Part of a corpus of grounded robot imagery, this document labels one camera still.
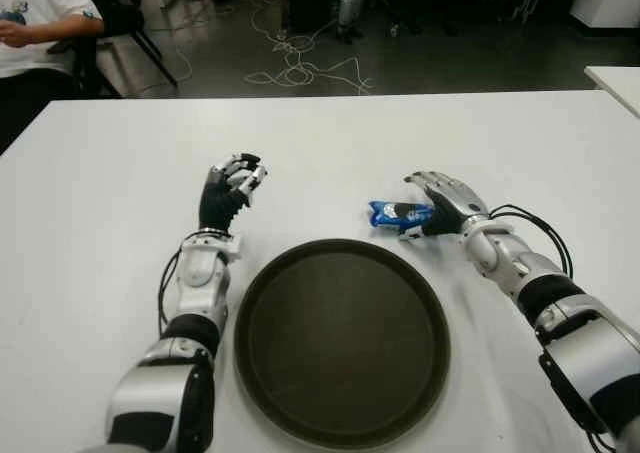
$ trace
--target white table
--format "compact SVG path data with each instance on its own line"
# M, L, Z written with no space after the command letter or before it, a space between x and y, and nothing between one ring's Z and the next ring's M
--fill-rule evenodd
M640 118L640 67L587 66L584 71Z
M231 266L211 451L317 451L246 399L232 332L256 273L326 237L364 239L409 261L450 324L437 410L380 451L581 450L530 328L456 238L398 242L369 227L366 204L418 200L403 176L436 169L489 205L529 207L564 236L578 283L640 328L637 130L602 91L50 105L0 159L0 449L100 443L112 389L155 340L159 275L196 226L207 169L249 151L270 175L232 226L244 258ZM555 258L539 232L519 232Z

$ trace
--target gray floor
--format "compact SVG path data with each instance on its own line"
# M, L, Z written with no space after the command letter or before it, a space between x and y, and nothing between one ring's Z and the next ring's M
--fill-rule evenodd
M358 94L344 81L321 77L290 88L244 80L258 71L275 76L286 67L284 53L272 51L273 43L251 26L255 15L256 24L275 35L278 2L260 6L253 0L234 0L214 7L208 0L176 0L165 10L157 5L146 9L149 36L163 51L167 67L182 81L172 88L131 39L117 38L103 45L99 64L126 97ZM523 28L459 21L460 35L449 37L433 19L423 18L421 24L420 35L405 30L392 38L384 12L370 10L361 21L363 39L340 44L334 30L328 29L303 59L328 68L357 57L362 77L371 79L369 92L376 95L589 89L593 83L583 73L587 65L640 65L640 47L633 39L586 38L568 25L531 23ZM350 62L332 74L355 81L355 65Z

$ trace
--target round tray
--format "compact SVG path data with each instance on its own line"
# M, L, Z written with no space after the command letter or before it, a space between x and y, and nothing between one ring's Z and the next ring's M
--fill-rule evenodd
M440 303L417 271L359 241L306 243L253 281L236 361L276 425L331 448L401 435L434 405L449 367Z

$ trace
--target white t-shirt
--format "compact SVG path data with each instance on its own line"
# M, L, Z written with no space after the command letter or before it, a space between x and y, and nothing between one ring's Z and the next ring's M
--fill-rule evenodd
M0 19L27 25L51 23L71 15L101 18L91 0L0 0ZM35 68L71 73L73 53L49 55L53 43L11 48L0 43L0 78L15 76Z

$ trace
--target black pants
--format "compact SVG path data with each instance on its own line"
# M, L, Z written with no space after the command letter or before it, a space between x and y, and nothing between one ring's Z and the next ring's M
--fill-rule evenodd
M53 100L74 96L73 79L54 70L0 78L0 155Z

